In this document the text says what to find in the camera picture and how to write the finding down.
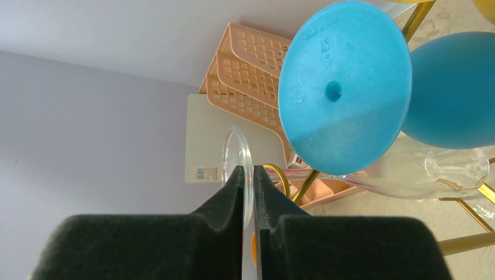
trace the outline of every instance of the marble surface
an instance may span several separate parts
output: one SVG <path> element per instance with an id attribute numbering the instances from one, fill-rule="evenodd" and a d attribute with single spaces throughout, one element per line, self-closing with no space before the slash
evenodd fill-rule
<path id="1" fill-rule="evenodd" d="M 407 22 L 412 9 L 397 17 L 399 27 Z M 458 32 L 495 32 L 495 26 L 483 18 L 471 0 L 437 0 L 409 43 L 411 50 L 435 38 Z M 495 146 L 485 149 L 492 158 Z M 488 181 L 495 186 L 495 172 Z M 481 195 L 466 202 L 495 228 L 495 205 Z M 312 215 L 395 215 L 411 216 L 423 221 L 437 240 L 485 232 L 456 202 L 394 199 L 361 192 L 338 201 L 309 209 Z M 481 248 L 446 258 L 456 280 L 495 279 L 495 246 Z"/>

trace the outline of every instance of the clear glass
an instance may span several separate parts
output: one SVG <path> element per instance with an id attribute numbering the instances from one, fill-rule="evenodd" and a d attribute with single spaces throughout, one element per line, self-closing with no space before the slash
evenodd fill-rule
<path id="1" fill-rule="evenodd" d="M 244 228 L 248 226 L 251 220 L 255 201 L 253 192 L 254 168 L 247 142 L 246 137 L 238 127 L 229 127 L 222 156 L 222 186 L 225 185 L 236 166 L 244 167 Z"/>
<path id="2" fill-rule="evenodd" d="M 232 158 L 232 163 L 242 166 L 253 164 L 250 158 L 247 163 L 239 162 L 239 157 Z M 286 169 L 284 174 L 289 181 L 304 180 L 310 171 L 311 169 Z M 401 135 L 368 168 L 345 176 L 321 173 L 318 178 L 346 181 L 388 197 L 427 199 L 468 195 L 485 182 L 489 171 L 489 159 L 480 148 L 441 149 Z M 274 182 L 280 181 L 274 171 L 267 172 Z"/>

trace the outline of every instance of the wall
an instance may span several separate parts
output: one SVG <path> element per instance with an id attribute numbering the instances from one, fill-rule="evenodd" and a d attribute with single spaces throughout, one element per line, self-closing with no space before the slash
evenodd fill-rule
<path id="1" fill-rule="evenodd" d="M 81 213 L 186 213 L 197 89 L 0 52 L 0 279 L 26 279 L 51 230 Z"/>

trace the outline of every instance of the barcode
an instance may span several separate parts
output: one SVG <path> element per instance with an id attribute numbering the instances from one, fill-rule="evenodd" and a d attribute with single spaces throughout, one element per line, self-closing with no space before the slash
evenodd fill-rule
<path id="1" fill-rule="evenodd" d="M 196 169 L 196 180 L 204 180 L 205 168 Z"/>

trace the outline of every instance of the curved gold wire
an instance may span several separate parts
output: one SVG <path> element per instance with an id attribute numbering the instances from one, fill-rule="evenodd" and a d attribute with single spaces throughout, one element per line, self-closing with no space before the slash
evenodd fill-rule
<path id="1" fill-rule="evenodd" d="M 275 173 L 277 173 L 278 177 L 280 178 L 280 181 L 282 182 L 282 187 L 284 187 L 285 196 L 290 198 L 291 197 L 291 188 L 289 185 L 289 180 L 287 180 L 287 176 L 284 174 L 282 169 L 280 169 L 280 167 L 278 167 L 272 163 L 264 164 L 263 167 L 265 169 L 273 170 Z"/>

